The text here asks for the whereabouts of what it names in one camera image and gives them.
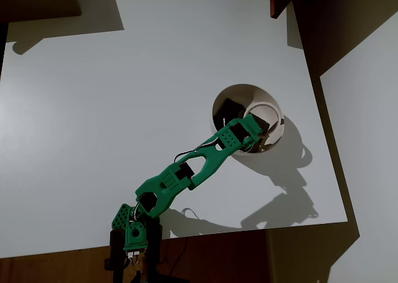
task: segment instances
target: dark object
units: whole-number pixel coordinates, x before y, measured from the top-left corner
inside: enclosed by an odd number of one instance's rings
[[[80,15],[78,0],[0,0],[0,23]]]
[[[147,219],[148,248],[146,261],[148,265],[148,283],[189,283],[188,280],[159,274],[156,266],[160,262],[160,242],[162,240],[162,225],[159,219]]]
[[[245,110],[243,105],[227,98],[213,117],[216,130],[222,129],[234,118],[243,118]]]
[[[105,259],[104,266],[106,271],[113,271],[113,282],[123,283],[123,270],[125,268],[126,252],[124,252],[124,230],[113,229],[109,244],[111,246],[111,257]]]
[[[146,218],[147,232],[148,232],[148,248],[145,259],[148,266],[148,283],[189,283],[187,280],[174,278],[159,274],[157,272],[157,265],[160,261],[160,242],[162,240],[162,225],[159,223],[159,218]],[[111,257],[105,259],[104,266],[106,271],[113,271],[113,283],[123,283],[123,270],[128,267],[130,260],[127,259],[124,247],[123,229],[113,229],[111,231],[111,238],[109,244],[111,245]],[[141,272],[137,275],[131,283],[138,283],[141,279]]]
[[[184,177],[188,177],[189,179],[195,175],[194,171],[189,167],[187,162],[180,164],[180,170],[178,170],[175,174],[178,179],[183,179]]]

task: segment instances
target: green 3d-printed link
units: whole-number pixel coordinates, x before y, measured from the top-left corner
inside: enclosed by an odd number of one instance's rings
[[[242,147],[253,146],[259,140],[258,135],[261,131],[262,129],[252,115],[243,119],[233,119],[213,137],[200,144],[193,152],[169,165],[159,175],[146,180],[136,190],[136,200],[140,209],[151,218],[158,217],[170,207],[174,198],[182,190],[185,188],[193,190],[213,175],[228,156]],[[192,178],[181,177],[182,164],[194,157],[206,159],[202,170]]]
[[[137,207],[122,204],[112,222],[113,230],[125,231],[125,251],[142,251],[148,247],[147,223],[156,221],[158,216],[170,207],[174,198],[185,188],[193,190],[213,175],[228,156],[240,148],[249,148],[259,140],[262,129],[249,115],[234,119],[220,129],[213,137],[200,144],[193,152],[169,165],[161,174],[146,180],[136,191]],[[195,176],[183,176],[182,165],[194,157],[204,157],[206,162]],[[141,203],[142,196],[150,195],[150,210]]]

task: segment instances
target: wire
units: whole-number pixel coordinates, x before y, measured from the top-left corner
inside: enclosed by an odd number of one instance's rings
[[[179,257],[177,258],[177,260],[175,261],[172,270],[170,271],[169,277],[172,276],[173,271],[175,269],[175,267],[177,266],[179,260],[181,259],[181,257],[185,254],[185,251],[187,250],[187,244],[188,244],[188,238],[185,238],[185,245],[184,245],[184,250],[181,252],[181,254],[179,255]]]
[[[175,156],[174,162],[175,162],[175,160],[177,160],[178,157],[180,157],[180,156],[183,155],[183,154],[189,154],[190,152],[198,152],[199,149],[204,148],[204,147],[209,147],[209,146],[215,145],[215,144],[217,144],[217,142],[218,142],[218,138],[216,138],[214,141],[211,141],[211,142],[208,142],[208,143],[199,145],[197,148],[192,149],[191,151],[181,152],[180,154],[177,154],[177,155]]]

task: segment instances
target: wooden surface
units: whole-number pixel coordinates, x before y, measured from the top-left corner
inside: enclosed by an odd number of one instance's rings
[[[271,282],[265,231],[214,234],[162,241],[161,274],[191,283]],[[110,247],[0,259],[0,282],[104,282],[112,273],[104,270]],[[130,265],[124,282],[134,277]]]

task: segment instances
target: robotic arm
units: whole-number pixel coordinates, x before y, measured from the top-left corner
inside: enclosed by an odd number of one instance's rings
[[[186,188],[193,190],[199,186],[234,152],[255,145],[260,140],[259,135],[264,132],[256,118],[249,114],[243,119],[231,120],[213,137],[194,150],[183,153],[185,156],[169,165],[159,175],[146,180],[136,190],[137,205],[121,205],[112,222],[111,259],[106,260],[105,269],[120,272],[121,267],[116,265],[123,266],[126,253],[135,255],[145,251],[150,244],[148,236],[154,233],[153,231],[156,231],[159,237],[159,216],[170,207],[179,193]],[[194,157],[206,159],[202,170],[197,174],[194,174],[188,165],[188,160]]]

